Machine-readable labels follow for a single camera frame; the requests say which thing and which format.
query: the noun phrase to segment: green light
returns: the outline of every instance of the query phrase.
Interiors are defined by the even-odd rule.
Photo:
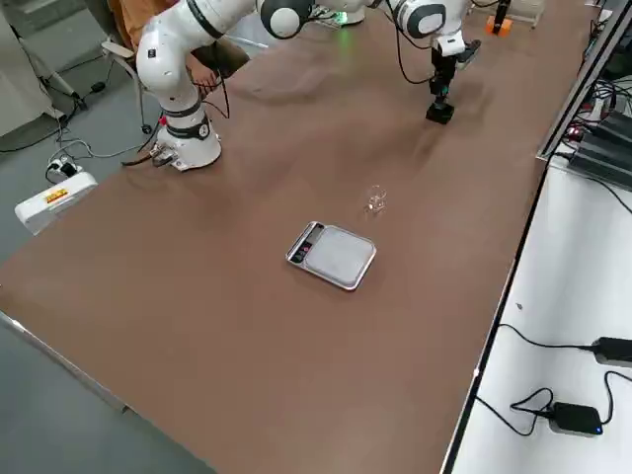
[[[340,26],[344,26],[347,24],[347,13],[346,12],[338,12],[336,17],[334,17],[336,23]]]

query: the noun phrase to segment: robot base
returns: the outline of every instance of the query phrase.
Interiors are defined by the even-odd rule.
[[[450,104],[432,104],[426,112],[426,119],[442,125],[447,124],[454,115],[454,107]]]
[[[219,137],[212,128],[208,136],[200,140],[175,137],[163,126],[158,131],[156,145],[162,151],[154,159],[158,162],[170,159],[171,166],[179,171],[208,166],[221,155]]]

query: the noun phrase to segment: white table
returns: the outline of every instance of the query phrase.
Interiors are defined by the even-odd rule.
[[[632,205],[632,193],[615,190]],[[550,169],[501,322],[541,343],[632,339],[632,215],[601,185]],[[537,348],[500,328],[478,395],[522,431],[532,418],[509,405],[544,386],[558,401],[596,407],[604,419],[609,369],[632,376],[632,369],[601,365],[590,353]],[[476,402],[452,472],[629,472],[632,384],[618,377],[610,384],[614,418],[594,438],[553,433],[545,420],[531,437],[518,436]]]

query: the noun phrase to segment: orange object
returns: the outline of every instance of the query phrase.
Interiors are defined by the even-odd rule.
[[[514,22],[512,20],[504,19],[503,25],[501,26],[501,29],[498,31],[498,36],[506,37],[510,33],[510,30],[512,29],[513,24]],[[490,35],[494,34],[494,17],[489,17],[487,19],[487,25],[485,26],[485,31],[489,33]]]

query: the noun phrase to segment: brown table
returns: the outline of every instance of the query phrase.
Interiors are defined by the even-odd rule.
[[[108,179],[0,269],[0,309],[222,474],[438,472],[578,64],[580,4],[484,37],[448,126],[424,120],[428,88],[400,77],[380,14],[308,29],[229,82],[217,163]],[[426,53],[404,60],[429,74]],[[375,242],[358,291],[284,261],[312,219]]]

